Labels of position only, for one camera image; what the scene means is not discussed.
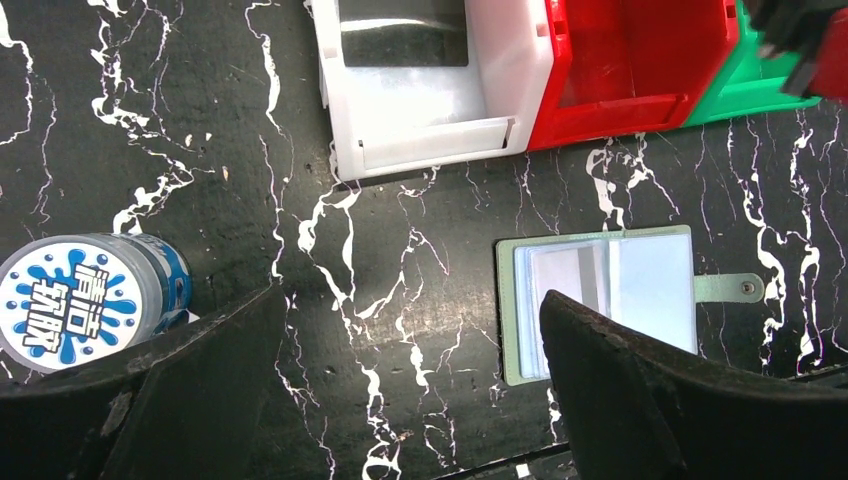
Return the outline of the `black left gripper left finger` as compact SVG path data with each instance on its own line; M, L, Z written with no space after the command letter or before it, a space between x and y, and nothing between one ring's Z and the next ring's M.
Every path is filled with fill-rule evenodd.
M86 365L1 387L5 479L239 479L286 301L272 286Z

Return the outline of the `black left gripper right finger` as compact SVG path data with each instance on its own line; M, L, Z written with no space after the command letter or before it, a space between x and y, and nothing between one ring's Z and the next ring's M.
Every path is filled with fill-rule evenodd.
M707 360L556 291L540 330L583 479L843 479L847 369L779 379Z

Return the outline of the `black card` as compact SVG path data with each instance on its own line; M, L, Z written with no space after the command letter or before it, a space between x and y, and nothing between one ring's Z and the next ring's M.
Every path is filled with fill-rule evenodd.
M457 0L341 0L344 62L349 67L465 67L465 3Z

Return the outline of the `grey-green card holder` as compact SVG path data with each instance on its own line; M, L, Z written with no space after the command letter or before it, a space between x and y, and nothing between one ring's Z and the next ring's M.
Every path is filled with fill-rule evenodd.
M549 291L689 353L697 351L697 304L752 304L765 296L754 273L696 275L685 225L500 240L495 255L502 373L510 386L550 377L539 321Z

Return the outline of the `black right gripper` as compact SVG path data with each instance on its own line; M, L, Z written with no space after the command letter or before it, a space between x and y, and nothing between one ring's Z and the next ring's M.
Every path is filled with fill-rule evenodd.
M782 93L847 104L847 0L752 0L745 7L762 35L760 57L797 56Z

